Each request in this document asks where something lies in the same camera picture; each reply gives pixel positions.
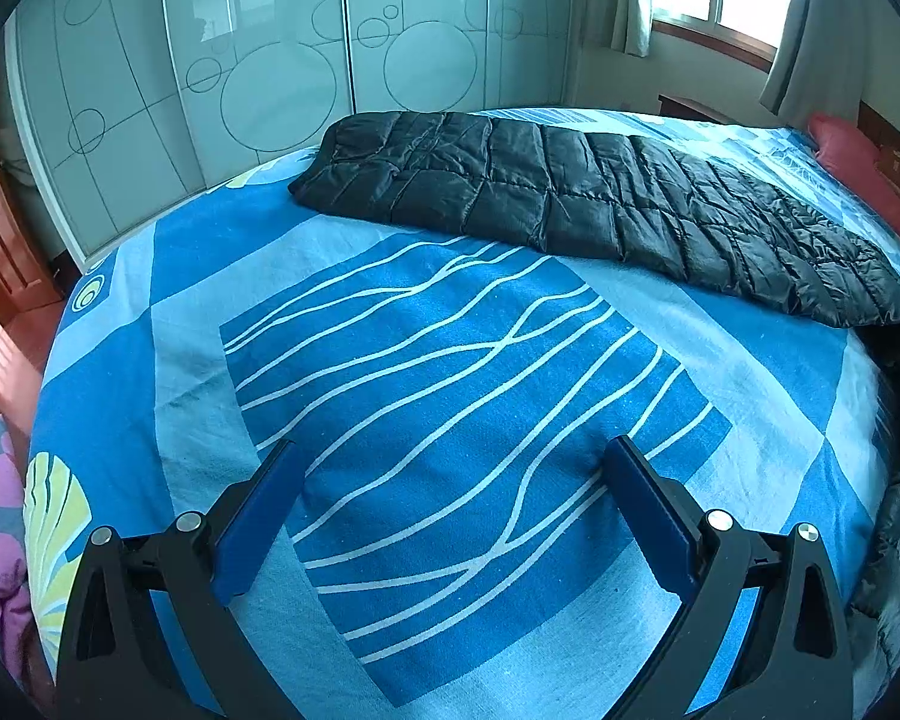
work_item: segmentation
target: patterned bedsheet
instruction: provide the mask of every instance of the patterned bedsheet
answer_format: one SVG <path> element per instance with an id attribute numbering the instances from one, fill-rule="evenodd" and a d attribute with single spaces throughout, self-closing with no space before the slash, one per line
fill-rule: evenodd
<path id="1" fill-rule="evenodd" d="M 900 272 L 900 243 L 792 131 L 494 114 L 730 160 Z M 316 215 L 286 191 L 313 154 L 196 197 L 74 291 L 28 477 L 52 661 L 93 527 L 149 533 L 206 509 L 283 436 L 304 493 L 231 608 L 307 717 L 602 717 L 677 609 L 597 474 L 620 433 L 705 509 L 815 522 L 850 594 L 886 485 L 881 382 L 854 333 L 612 263 Z M 695 706 L 719 693 L 753 600 Z"/>

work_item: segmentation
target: wooden floor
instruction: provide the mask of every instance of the wooden floor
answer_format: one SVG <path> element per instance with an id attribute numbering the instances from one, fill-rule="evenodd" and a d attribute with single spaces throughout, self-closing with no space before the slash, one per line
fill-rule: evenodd
<path id="1" fill-rule="evenodd" d="M 10 428 L 21 471 L 29 461 L 40 385 L 65 305 L 61 300 L 33 309 L 0 326 L 0 413 Z"/>

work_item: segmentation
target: red pillow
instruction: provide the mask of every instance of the red pillow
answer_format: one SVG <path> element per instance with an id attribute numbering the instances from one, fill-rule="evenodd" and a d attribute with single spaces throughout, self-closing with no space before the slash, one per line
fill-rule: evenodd
<path id="1" fill-rule="evenodd" d="M 820 146 L 817 161 L 821 166 L 864 200 L 900 236 L 900 197 L 877 170 L 880 149 L 844 119 L 813 114 L 809 129 Z"/>

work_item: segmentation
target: metal screw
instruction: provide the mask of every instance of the metal screw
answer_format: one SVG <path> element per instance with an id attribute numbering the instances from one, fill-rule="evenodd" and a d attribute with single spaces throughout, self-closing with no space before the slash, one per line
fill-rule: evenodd
<path id="1" fill-rule="evenodd" d="M 191 533 L 196 531 L 202 522 L 203 517 L 197 512 L 186 512 L 186 514 L 180 514 L 180 517 L 176 519 L 176 529 L 180 533 Z"/>
<path id="2" fill-rule="evenodd" d="M 108 541 L 113 538 L 113 531 L 110 528 L 107 528 L 106 525 L 103 528 L 97 528 L 96 531 L 90 533 L 90 543 L 96 544 L 96 546 L 103 546 Z"/>
<path id="3" fill-rule="evenodd" d="M 720 509 L 713 509 L 706 516 L 706 521 L 710 523 L 711 528 L 715 531 L 728 531 L 733 527 L 733 517 Z"/>
<path id="4" fill-rule="evenodd" d="M 809 522 L 802 522 L 797 525 L 797 533 L 799 533 L 800 538 L 804 539 L 804 541 L 816 541 L 820 538 L 820 531 Z"/>

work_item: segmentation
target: black quilted blanket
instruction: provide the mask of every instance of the black quilted blanket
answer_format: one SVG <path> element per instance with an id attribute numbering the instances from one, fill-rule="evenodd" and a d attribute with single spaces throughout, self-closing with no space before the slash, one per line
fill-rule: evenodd
<path id="1" fill-rule="evenodd" d="M 858 715 L 882 694 L 900 664 L 900 280 L 874 245 L 648 138 L 467 114 L 343 119 L 290 191 L 327 214 L 631 263 L 855 328 L 895 391 L 890 486 L 847 607 Z"/>

